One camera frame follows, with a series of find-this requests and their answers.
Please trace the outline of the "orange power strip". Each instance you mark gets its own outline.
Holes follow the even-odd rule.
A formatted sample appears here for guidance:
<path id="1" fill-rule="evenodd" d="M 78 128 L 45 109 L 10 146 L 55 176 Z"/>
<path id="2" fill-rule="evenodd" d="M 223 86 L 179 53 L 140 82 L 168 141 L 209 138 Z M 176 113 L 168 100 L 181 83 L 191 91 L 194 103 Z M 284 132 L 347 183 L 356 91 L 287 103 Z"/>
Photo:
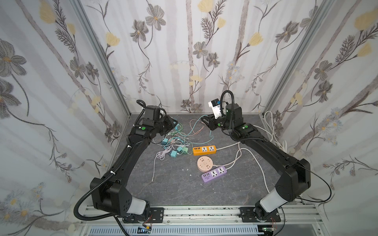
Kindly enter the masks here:
<path id="1" fill-rule="evenodd" d="M 216 149 L 216 146 L 214 145 L 193 148 L 194 156 L 210 155 L 210 154 L 215 154 L 216 152 L 217 152 L 217 149 Z"/>

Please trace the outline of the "teal charger plug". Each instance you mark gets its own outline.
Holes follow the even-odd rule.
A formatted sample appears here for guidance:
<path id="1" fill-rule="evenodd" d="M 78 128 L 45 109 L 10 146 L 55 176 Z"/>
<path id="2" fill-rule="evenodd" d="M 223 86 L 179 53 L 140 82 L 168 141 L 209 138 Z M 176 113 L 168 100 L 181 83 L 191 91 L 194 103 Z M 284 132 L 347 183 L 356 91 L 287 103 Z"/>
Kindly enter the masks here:
<path id="1" fill-rule="evenodd" d="M 176 150 L 172 150 L 172 151 L 170 152 L 170 156 L 173 157 L 173 158 L 176 158 L 177 155 L 178 155 L 178 152 L 177 152 Z"/>

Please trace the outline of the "purple power strip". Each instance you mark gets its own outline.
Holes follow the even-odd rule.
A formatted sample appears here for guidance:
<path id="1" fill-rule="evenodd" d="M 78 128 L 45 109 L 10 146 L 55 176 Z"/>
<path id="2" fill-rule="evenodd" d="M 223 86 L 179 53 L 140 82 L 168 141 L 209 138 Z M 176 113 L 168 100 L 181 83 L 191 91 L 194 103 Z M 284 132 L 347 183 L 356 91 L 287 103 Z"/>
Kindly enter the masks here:
<path id="1" fill-rule="evenodd" d="M 208 183 L 212 180 L 218 179 L 219 177 L 224 176 L 227 173 L 227 169 L 224 166 L 217 167 L 203 175 L 201 175 L 204 183 Z"/>

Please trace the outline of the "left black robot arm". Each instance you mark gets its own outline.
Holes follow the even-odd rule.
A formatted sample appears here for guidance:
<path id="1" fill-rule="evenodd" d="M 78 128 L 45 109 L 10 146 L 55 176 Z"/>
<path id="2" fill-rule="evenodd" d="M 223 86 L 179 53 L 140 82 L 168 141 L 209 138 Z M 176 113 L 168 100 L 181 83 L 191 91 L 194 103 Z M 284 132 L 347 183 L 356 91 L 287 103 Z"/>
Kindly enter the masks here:
<path id="1" fill-rule="evenodd" d="M 138 100 L 137 104 L 142 111 L 127 136 L 126 147 L 103 177 L 94 178 L 89 191 L 78 200 L 73 209 L 77 219 L 96 221 L 134 216 L 138 221 L 144 221 L 150 218 L 149 202 L 132 196 L 127 184 L 137 161 L 156 135 L 167 135 L 178 122 L 159 106 L 146 105 L 143 100 Z M 88 197 L 92 198 L 94 208 L 105 212 L 103 215 L 89 217 L 80 214 L 79 208 Z"/>

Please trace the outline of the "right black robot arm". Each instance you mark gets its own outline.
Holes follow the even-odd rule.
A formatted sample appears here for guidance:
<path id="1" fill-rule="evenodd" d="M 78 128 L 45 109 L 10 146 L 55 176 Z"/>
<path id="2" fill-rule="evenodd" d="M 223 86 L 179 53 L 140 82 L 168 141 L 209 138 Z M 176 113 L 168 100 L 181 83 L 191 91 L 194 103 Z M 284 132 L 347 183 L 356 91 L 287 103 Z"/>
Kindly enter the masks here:
<path id="1" fill-rule="evenodd" d="M 234 94 L 230 90 L 222 92 L 220 98 L 209 102 L 213 113 L 201 120 L 210 130 L 220 128 L 237 144 L 253 149 L 265 159 L 280 175 L 273 190 L 255 203 L 253 216 L 258 221 L 266 221 L 278 213 L 278 208 L 300 196 L 311 187 L 310 163 L 287 154 L 270 140 L 266 139 L 258 129 L 244 122 L 242 108 L 235 103 Z"/>

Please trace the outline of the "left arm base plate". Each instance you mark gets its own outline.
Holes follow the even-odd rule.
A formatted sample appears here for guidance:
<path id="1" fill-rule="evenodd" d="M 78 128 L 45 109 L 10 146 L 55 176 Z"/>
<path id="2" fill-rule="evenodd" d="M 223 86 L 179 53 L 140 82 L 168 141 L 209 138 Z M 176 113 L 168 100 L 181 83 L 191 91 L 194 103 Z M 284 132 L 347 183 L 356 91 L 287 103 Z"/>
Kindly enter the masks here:
<path id="1" fill-rule="evenodd" d="M 163 207 L 150 207 L 144 210 L 141 215 L 130 214 L 122 219 L 124 223 L 153 224 L 162 223 L 164 217 Z"/>

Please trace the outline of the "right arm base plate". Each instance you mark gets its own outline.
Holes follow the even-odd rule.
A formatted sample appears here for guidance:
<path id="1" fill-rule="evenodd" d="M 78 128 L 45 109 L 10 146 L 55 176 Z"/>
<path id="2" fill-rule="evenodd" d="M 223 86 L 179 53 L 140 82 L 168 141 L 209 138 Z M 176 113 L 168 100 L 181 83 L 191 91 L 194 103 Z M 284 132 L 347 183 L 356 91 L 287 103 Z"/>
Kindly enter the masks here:
<path id="1" fill-rule="evenodd" d="M 282 221 L 277 210 L 266 213 L 262 208 L 257 207 L 256 209 L 254 206 L 240 207 L 239 210 L 239 217 L 243 223 L 279 223 Z"/>

